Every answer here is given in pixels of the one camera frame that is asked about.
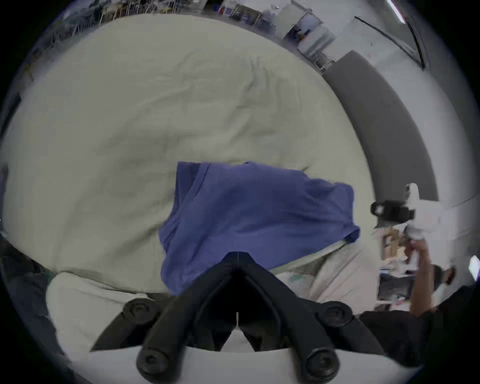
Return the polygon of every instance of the black cable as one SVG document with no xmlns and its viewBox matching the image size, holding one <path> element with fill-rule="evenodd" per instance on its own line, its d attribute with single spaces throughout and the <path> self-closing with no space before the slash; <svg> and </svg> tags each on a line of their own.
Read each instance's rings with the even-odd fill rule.
<svg viewBox="0 0 480 384">
<path fill-rule="evenodd" d="M 415 57 L 413 57 L 410 54 L 410 52 L 408 52 L 405 48 L 403 48 L 400 44 L 398 44 L 397 41 L 394 38 L 392 38 L 391 36 L 386 34 L 381 29 L 377 28 L 376 26 L 371 25 L 370 23 L 366 22 L 365 20 L 362 20 L 358 16 L 355 16 L 354 18 L 361 21 L 364 24 L 367 24 L 369 27 L 373 28 L 375 31 L 377 31 L 379 34 L 381 34 L 383 37 L 386 37 L 388 40 L 390 40 L 392 43 L 394 43 L 397 47 L 399 47 L 402 51 L 404 51 L 408 55 L 408 57 L 410 57 L 414 62 L 416 62 L 419 65 L 420 68 L 422 68 L 422 69 L 425 68 L 425 64 L 423 63 L 423 60 L 422 60 L 422 62 L 418 61 Z"/>
</svg>

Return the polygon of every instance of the blue towel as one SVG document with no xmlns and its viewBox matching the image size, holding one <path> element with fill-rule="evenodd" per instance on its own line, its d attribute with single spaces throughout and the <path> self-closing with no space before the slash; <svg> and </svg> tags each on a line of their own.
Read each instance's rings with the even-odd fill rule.
<svg viewBox="0 0 480 384">
<path fill-rule="evenodd" d="M 271 269 L 342 239 L 354 242 L 353 197 L 349 185 L 301 171 L 179 162 L 172 212 L 159 231 L 162 279 L 179 294 L 228 252 L 248 252 Z"/>
</svg>

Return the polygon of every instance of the person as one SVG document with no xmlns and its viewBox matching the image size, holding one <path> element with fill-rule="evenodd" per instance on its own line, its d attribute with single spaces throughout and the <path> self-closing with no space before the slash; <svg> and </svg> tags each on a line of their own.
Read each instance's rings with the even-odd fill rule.
<svg viewBox="0 0 480 384">
<path fill-rule="evenodd" d="M 463 286 L 439 305 L 432 302 L 434 276 L 432 260 L 425 240 L 412 241 L 406 255 L 417 251 L 419 267 L 410 297 L 410 311 L 366 311 L 359 319 L 375 335 L 387 356 L 405 366 L 424 364 L 461 321 L 475 284 Z M 451 268 L 444 275 L 444 282 L 451 283 L 456 270 Z"/>
<path fill-rule="evenodd" d="M 428 247 L 424 240 L 415 242 L 409 242 L 406 244 L 405 255 L 408 260 L 411 258 L 411 255 L 414 251 L 414 247 L 418 247 L 419 252 L 426 252 L 423 260 L 424 263 L 421 263 L 420 271 L 413 271 L 413 274 L 404 276 L 404 277 L 395 277 L 390 274 L 381 274 L 380 275 L 380 284 L 378 288 L 378 300 L 391 300 L 392 296 L 402 296 L 404 300 L 411 301 L 413 294 L 413 287 L 417 276 L 420 278 L 420 284 L 422 284 L 423 278 L 425 278 L 425 268 L 428 266 L 431 269 L 431 276 L 429 274 L 429 281 L 433 280 L 433 292 L 432 292 L 432 306 L 437 306 L 440 304 L 445 288 L 449 286 L 456 275 L 455 266 L 451 266 L 446 271 L 444 271 L 440 266 L 432 264 L 430 255 L 428 254 Z M 399 310 L 410 310 L 410 302 L 401 304 L 399 307 L 396 307 Z"/>
</svg>

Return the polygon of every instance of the white sheet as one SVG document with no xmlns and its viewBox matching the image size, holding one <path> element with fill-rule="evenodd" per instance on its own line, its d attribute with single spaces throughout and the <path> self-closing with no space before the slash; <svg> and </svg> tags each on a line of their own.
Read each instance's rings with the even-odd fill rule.
<svg viewBox="0 0 480 384">
<path fill-rule="evenodd" d="M 53 271 L 112 287 L 166 290 L 156 231 L 179 160 L 251 160 L 351 184 L 361 238 L 378 255 L 370 173 L 330 87 L 221 21 L 147 14 L 100 27 L 25 95 L 1 159 L 8 240 Z"/>
</svg>

